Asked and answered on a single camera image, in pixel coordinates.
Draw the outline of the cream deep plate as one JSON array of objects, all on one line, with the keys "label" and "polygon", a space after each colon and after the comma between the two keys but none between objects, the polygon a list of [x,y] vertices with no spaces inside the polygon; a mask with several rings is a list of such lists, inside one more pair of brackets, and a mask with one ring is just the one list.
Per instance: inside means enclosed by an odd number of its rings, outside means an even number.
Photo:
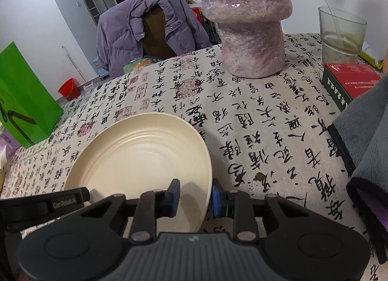
[{"label": "cream deep plate", "polygon": [[142,113],[96,136],[71,167],[65,189],[86,187],[91,201],[112,194],[128,199],[180,181],[177,215],[157,221],[159,232],[195,233],[207,213],[212,164],[204,140],[188,122],[166,113]]}]

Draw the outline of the purple tissue pack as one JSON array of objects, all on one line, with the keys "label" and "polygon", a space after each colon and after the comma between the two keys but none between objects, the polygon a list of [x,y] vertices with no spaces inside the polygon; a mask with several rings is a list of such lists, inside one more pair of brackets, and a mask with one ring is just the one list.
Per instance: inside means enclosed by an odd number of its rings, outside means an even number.
[{"label": "purple tissue pack", "polygon": [[0,142],[1,176],[5,176],[8,169],[8,161],[12,158],[15,151],[19,149],[20,143],[5,129],[3,124],[1,124]]}]

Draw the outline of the calligraphy print tablecloth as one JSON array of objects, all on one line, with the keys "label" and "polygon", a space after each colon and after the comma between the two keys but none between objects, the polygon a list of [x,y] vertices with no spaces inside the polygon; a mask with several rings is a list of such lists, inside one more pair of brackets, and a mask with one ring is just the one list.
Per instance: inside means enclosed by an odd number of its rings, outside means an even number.
[{"label": "calligraphy print tablecloth", "polygon": [[216,45],[93,88],[64,105],[48,139],[16,152],[1,197],[63,190],[75,160],[99,133],[131,115],[160,112],[200,133],[225,189],[254,198],[279,194],[367,235],[327,132],[339,110],[321,82],[320,38],[286,35],[285,49],[285,69],[264,79],[231,75]]}]

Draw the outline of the green paper shopping bag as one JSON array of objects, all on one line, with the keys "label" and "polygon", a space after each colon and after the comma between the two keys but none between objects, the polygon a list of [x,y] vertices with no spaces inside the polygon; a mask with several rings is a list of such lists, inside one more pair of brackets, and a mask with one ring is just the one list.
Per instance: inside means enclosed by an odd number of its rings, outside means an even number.
[{"label": "green paper shopping bag", "polygon": [[24,148],[50,137],[63,109],[15,43],[1,51],[1,123]]}]

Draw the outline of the red bucket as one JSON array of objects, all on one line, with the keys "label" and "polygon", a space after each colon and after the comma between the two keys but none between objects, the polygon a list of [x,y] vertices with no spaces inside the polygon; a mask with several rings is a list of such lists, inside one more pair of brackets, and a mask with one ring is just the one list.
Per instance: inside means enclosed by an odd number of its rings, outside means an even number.
[{"label": "red bucket", "polygon": [[78,98],[80,96],[78,82],[74,78],[70,78],[60,86],[58,93],[67,101],[71,101],[75,98]]}]

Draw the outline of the grey purple cloth pouch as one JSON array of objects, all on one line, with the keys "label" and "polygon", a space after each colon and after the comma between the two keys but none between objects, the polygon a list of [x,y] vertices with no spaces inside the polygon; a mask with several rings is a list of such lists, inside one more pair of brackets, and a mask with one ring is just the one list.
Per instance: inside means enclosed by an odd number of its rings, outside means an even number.
[{"label": "grey purple cloth pouch", "polygon": [[379,263],[387,262],[387,76],[355,98],[328,127]]}]

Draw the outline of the wooden chair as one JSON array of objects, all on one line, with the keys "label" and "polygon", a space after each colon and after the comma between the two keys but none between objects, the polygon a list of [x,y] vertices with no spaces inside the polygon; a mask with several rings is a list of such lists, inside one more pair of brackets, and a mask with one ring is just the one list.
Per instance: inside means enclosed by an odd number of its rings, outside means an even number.
[{"label": "wooden chair", "polygon": [[161,60],[175,56],[175,52],[166,43],[165,15],[161,7],[156,5],[143,16],[144,38],[141,40],[143,56],[152,56]]}]

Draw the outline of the red green small box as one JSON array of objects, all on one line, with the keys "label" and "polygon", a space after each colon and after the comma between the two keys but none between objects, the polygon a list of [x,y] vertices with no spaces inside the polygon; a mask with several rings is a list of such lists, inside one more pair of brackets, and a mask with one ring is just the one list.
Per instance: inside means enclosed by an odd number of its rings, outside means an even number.
[{"label": "red green small box", "polygon": [[367,64],[325,63],[322,84],[342,112],[357,97],[373,88],[380,80]]}]

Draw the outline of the purple puffer jacket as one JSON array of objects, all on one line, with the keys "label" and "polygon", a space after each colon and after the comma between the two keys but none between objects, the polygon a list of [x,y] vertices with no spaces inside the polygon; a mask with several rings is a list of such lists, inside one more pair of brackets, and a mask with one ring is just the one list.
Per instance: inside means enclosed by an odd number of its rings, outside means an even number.
[{"label": "purple puffer jacket", "polygon": [[168,59],[212,44],[186,0],[125,0],[99,17],[99,67],[111,77],[124,66],[151,56]]}]

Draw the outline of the pink textured vase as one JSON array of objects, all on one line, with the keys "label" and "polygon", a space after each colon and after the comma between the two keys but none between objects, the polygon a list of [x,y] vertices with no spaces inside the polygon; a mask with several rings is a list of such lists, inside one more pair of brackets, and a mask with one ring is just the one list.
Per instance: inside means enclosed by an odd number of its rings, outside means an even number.
[{"label": "pink textured vase", "polygon": [[281,21],[291,16],[291,0],[201,0],[201,9],[216,23],[229,73],[258,79],[285,66]]}]

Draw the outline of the clear drinking glass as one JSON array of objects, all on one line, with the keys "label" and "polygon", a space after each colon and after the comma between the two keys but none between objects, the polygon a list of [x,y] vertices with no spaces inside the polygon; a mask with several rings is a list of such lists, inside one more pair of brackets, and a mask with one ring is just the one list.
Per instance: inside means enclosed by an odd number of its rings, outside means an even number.
[{"label": "clear drinking glass", "polygon": [[324,1],[326,6],[318,8],[323,63],[357,63],[368,23]]}]

